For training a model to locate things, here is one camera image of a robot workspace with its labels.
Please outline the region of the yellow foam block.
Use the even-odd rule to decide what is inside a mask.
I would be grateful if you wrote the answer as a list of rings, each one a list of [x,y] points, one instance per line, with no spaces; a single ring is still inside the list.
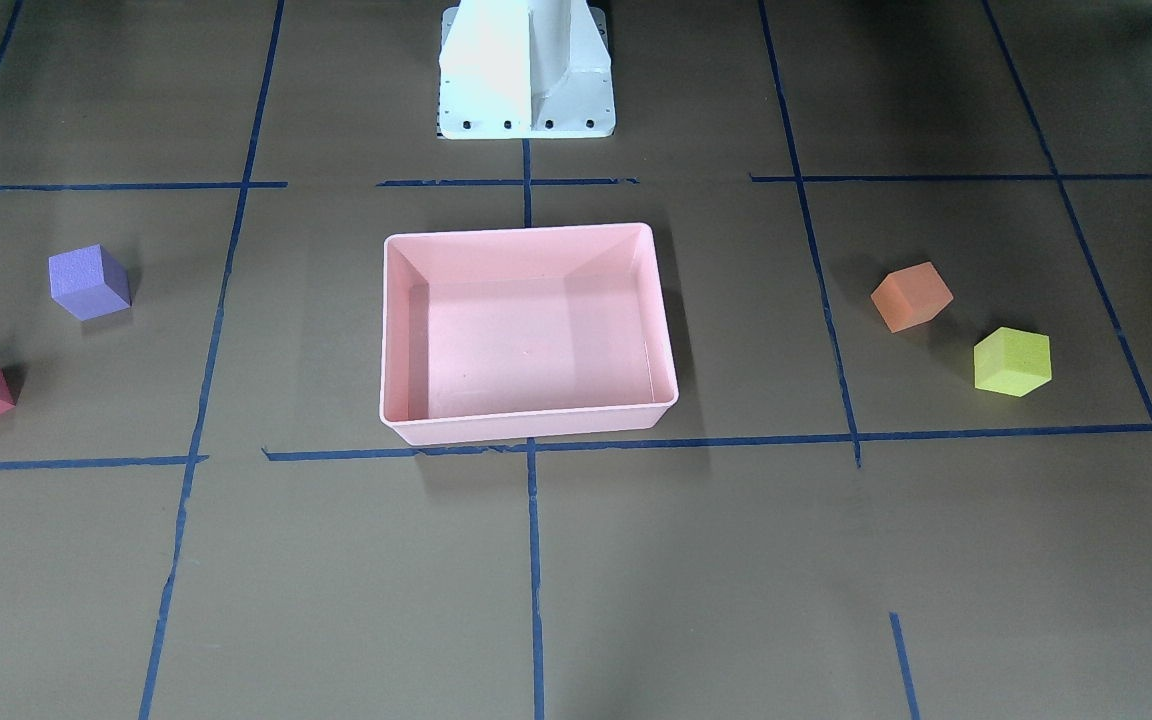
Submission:
[[[1000,327],[972,350],[973,388],[1024,397],[1052,381],[1046,334]]]

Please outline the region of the pink plastic bin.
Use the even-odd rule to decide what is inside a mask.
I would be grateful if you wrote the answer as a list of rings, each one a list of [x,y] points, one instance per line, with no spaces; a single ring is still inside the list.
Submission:
[[[407,445],[652,429],[679,397],[647,223],[385,240],[378,415]]]

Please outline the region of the orange foam block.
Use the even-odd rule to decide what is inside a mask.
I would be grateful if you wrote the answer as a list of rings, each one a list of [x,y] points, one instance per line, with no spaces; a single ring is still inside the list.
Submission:
[[[892,333],[929,323],[952,304],[954,293],[933,263],[896,270],[870,293],[882,323]]]

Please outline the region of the purple foam block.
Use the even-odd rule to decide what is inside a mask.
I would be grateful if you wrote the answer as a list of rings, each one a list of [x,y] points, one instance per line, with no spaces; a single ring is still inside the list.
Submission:
[[[51,300],[81,323],[132,306],[124,266],[100,243],[52,255],[47,279]]]

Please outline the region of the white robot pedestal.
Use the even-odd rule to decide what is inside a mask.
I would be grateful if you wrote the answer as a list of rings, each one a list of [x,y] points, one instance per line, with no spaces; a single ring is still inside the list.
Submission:
[[[448,141],[604,138],[617,126],[605,10],[588,1],[445,9],[435,129]]]

